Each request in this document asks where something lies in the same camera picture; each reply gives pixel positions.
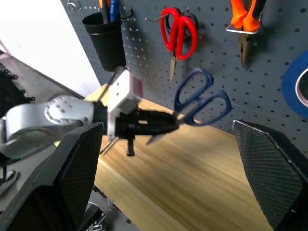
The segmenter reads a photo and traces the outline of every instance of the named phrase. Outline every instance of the blue tape roll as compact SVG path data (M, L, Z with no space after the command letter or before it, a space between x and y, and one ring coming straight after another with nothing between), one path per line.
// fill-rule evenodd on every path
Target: blue tape roll
M282 81L282 93L288 105L301 116L308 118L308 107L304 105L305 98L296 94L298 79L308 70L308 51L295 59L285 72Z

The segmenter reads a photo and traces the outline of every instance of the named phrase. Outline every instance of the pliers handle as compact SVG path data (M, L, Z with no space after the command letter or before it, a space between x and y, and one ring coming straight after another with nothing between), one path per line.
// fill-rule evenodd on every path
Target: pliers handle
M247 32L257 31L261 23L259 17L263 11L266 0L252 0L249 12L247 12L243 0L230 0L232 6L231 24L236 29L243 28Z

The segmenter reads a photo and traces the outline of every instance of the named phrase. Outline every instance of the black pen holder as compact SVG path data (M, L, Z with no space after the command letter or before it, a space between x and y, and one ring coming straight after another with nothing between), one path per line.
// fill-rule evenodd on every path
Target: black pen holder
M117 66L126 65L121 19L104 24L102 14L98 12L84 18L82 23L105 71L114 71Z

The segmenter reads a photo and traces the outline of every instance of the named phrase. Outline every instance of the pegboard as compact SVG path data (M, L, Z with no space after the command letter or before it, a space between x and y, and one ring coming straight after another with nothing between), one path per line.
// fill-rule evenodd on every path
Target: pegboard
M68 7L68 2L81 9ZM62 3L99 82L106 83L111 73L103 70L81 22L84 17L98 11L98 1L62 0ZM170 55L163 43L160 24L145 20L146 17L158 18L164 6L188 7L199 21L197 50L189 59L178 61L171 83ZM224 89L232 103L232 111L212 126L233 134L233 119L262 124L283 132L302 152L308 153L305 138L308 118L294 112L281 92L283 75L289 64L308 48L307 0L267 1L262 16L263 29L252 37L245 69L241 65L238 34L225 30L232 18L230 1L122 0L122 17L130 15L131 7L134 16L123 20L122 37L127 67L143 81L146 99L173 109L177 87L193 67L199 66L214 77L214 85L204 97ZM187 98L202 81L196 77L180 98ZM206 121L223 109L224 103L214 100L196 119Z

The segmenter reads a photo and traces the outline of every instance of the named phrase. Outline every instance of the wooden surface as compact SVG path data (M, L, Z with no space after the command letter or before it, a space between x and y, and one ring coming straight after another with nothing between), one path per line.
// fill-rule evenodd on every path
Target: wooden surface
M97 100L102 90L86 99ZM143 109L170 111L143 100ZM95 185L142 231L270 231L246 179L233 135L182 125L135 157L119 141L101 155ZM107 143L103 137L102 148Z

